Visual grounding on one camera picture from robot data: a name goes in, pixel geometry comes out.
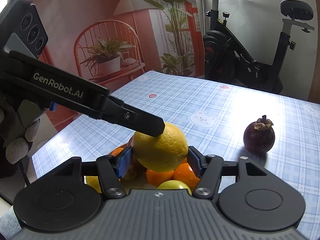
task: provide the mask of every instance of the exercise bike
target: exercise bike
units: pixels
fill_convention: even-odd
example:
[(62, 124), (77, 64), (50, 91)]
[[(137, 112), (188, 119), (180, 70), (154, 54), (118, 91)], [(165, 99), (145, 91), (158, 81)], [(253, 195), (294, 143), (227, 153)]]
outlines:
[(279, 73), (284, 62), (288, 47), (295, 49), (295, 42), (290, 41), (292, 25), (302, 27), (310, 33), (314, 27), (296, 20), (313, 19), (310, 5), (299, 0), (283, 0), (281, 13), (291, 19), (282, 19), (283, 29), (280, 33), (275, 58), (272, 65), (255, 61), (240, 41), (227, 28), (229, 13), (223, 12), (223, 22), (218, 19), (219, 0), (212, 0), (212, 9), (206, 12), (210, 17), (210, 30), (203, 36), (205, 50), (205, 78), (217, 82), (237, 83), (244, 86), (279, 94), (283, 85)]

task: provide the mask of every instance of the purple fruit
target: purple fruit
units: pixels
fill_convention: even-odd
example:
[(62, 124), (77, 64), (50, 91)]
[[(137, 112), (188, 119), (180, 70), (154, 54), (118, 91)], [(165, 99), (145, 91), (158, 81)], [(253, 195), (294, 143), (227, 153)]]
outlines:
[(273, 147), (276, 137), (272, 125), (266, 115), (248, 125), (243, 134), (243, 142), (250, 153), (266, 154)]

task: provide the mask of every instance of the camera module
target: camera module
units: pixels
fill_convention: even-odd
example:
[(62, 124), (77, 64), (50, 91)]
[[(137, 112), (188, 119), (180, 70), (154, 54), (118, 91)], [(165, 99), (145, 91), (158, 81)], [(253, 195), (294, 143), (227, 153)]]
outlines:
[(41, 37), (36, 43), (36, 50), (39, 50), (42, 47), (43, 38)]
[(22, 20), (21, 22), (21, 29), (23, 31), (25, 31), (26, 29), (28, 29), (28, 27), (30, 26), (31, 24), (31, 21), (32, 21), (32, 14), (31, 13), (28, 13)]
[(29, 32), (29, 35), (28, 35), (28, 42), (33, 42), (37, 36), (39, 34), (39, 28), (38, 26), (34, 26), (31, 31)]

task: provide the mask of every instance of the gray ribbed surface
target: gray ribbed surface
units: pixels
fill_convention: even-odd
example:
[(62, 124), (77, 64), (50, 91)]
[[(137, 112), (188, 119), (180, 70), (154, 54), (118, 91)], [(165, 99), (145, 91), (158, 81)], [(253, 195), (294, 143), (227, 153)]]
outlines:
[(186, 190), (132, 190), (109, 200), (86, 225), (58, 234), (23, 229), (13, 240), (302, 240), (294, 229), (257, 234), (228, 224), (210, 201), (191, 197)]

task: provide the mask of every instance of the blue plaid tablecloth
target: blue plaid tablecloth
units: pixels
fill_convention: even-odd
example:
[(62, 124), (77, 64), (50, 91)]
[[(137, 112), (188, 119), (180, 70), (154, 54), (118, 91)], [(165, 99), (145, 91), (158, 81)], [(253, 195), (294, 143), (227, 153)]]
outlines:
[[(245, 155), (260, 162), (304, 196), (306, 211), (298, 230), (310, 239), (320, 237), (320, 105), (154, 71), (113, 95), (175, 124), (188, 144), (203, 155), (215, 154), (230, 161)], [(276, 142), (267, 158), (259, 159), (245, 150), (243, 133), (249, 123), (263, 115), (274, 123)], [(126, 143), (133, 133), (82, 115), (33, 155), (36, 175), (39, 178), (72, 156), (94, 161)], [(220, 190), (234, 179), (224, 177)]]

